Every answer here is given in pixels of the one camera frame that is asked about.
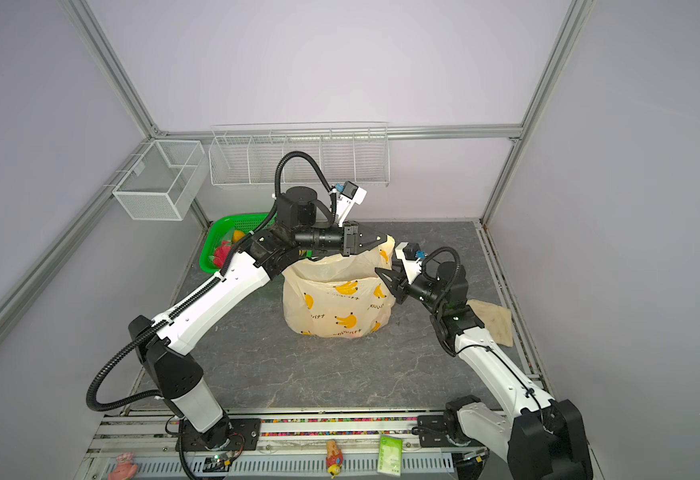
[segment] gray marble tabletop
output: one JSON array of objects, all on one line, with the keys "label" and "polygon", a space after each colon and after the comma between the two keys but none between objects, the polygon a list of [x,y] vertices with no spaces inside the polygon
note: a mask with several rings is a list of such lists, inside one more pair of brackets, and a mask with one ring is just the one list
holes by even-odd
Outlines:
[{"label": "gray marble tabletop", "polygon": [[[396,241],[425,251],[448,245],[460,252],[468,296],[499,302],[499,295],[470,222],[369,224]],[[209,277],[195,264],[179,298]],[[414,300],[394,305],[390,322],[360,339],[324,339],[291,331],[283,318],[279,276],[246,297],[201,339],[192,355],[226,408],[443,408],[473,394],[499,408],[477,374],[448,356],[435,337],[429,313]],[[515,348],[503,347],[520,365]],[[139,390],[154,388],[145,376]],[[165,409],[148,398],[132,409]]]}]

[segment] pink plush toy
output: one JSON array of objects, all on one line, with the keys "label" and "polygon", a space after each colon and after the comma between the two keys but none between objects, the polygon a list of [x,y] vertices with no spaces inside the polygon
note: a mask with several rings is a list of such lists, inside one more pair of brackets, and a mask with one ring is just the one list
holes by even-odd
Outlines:
[{"label": "pink plush toy", "polygon": [[107,480],[129,480],[129,478],[136,475],[136,470],[139,466],[131,464],[131,461],[134,460],[133,453],[122,453],[115,457],[115,460],[118,462],[118,466],[115,467],[112,473],[107,475]]}]

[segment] plastic bag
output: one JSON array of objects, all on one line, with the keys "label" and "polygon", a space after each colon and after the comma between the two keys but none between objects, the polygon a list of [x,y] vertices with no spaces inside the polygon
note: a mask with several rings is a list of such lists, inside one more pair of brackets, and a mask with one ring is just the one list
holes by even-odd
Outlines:
[{"label": "plastic bag", "polygon": [[283,271],[283,315],[303,335],[358,338],[390,319],[395,297],[374,273],[389,269],[395,240],[359,255],[299,260]]}]

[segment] yellow banana print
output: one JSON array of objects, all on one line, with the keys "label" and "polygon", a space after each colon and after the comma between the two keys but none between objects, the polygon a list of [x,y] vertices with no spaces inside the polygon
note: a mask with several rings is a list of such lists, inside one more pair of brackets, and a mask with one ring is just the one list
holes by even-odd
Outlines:
[{"label": "yellow banana print", "polygon": [[355,318],[355,315],[353,315],[352,312],[350,312],[349,316],[345,316],[345,318],[342,318],[340,316],[335,316],[334,318],[339,320],[337,322],[337,325],[341,325],[344,328],[348,328],[348,329],[351,329],[357,323],[357,318]]},{"label": "yellow banana print", "polygon": [[354,280],[352,282],[347,282],[344,285],[335,286],[334,288],[336,288],[337,292],[341,293],[342,295],[352,295],[353,293],[357,292],[357,282]]}]

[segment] wire rack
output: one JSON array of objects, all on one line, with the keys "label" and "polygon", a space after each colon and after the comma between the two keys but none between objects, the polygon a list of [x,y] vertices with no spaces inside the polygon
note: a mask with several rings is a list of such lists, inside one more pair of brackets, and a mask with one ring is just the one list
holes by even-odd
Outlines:
[{"label": "wire rack", "polygon": [[[255,129],[243,130],[241,127]],[[293,150],[301,150],[312,156],[329,184],[346,180],[385,186],[390,183],[386,124],[280,124],[276,128],[261,127],[230,125],[212,128],[214,138],[209,146],[212,184],[221,188],[271,187],[278,162]],[[283,169],[282,182],[318,184],[319,180],[307,162],[294,159]]]},{"label": "wire rack", "polygon": [[134,220],[182,220],[208,174],[198,140],[153,140],[113,195]]}]

